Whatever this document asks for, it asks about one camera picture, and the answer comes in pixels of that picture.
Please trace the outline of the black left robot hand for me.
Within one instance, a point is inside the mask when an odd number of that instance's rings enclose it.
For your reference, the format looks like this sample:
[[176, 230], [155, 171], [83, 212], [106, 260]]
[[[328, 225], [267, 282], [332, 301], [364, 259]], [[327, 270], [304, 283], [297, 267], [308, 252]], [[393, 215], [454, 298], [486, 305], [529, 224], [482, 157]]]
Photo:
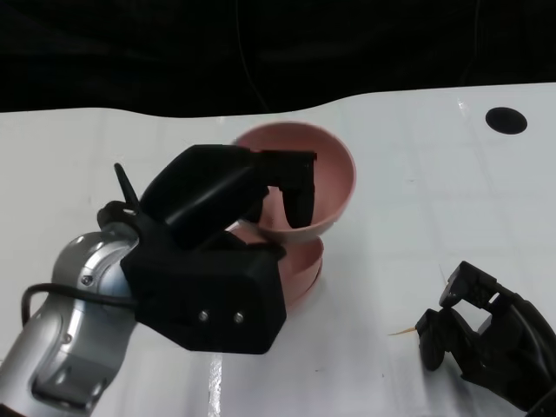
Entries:
[[264, 199], [277, 188], [288, 226], [305, 228], [313, 220], [316, 159], [313, 151], [195, 145], [156, 176], [140, 209], [192, 249], [240, 219], [260, 221]]

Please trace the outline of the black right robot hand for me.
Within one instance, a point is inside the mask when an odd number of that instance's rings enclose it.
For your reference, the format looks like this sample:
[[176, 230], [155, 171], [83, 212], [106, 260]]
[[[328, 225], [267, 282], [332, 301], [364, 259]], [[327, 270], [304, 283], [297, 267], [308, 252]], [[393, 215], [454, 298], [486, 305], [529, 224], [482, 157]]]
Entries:
[[464, 381], [528, 416], [555, 414], [555, 333], [530, 301], [462, 261], [440, 307], [428, 309], [415, 326], [425, 369], [436, 370], [451, 354]]

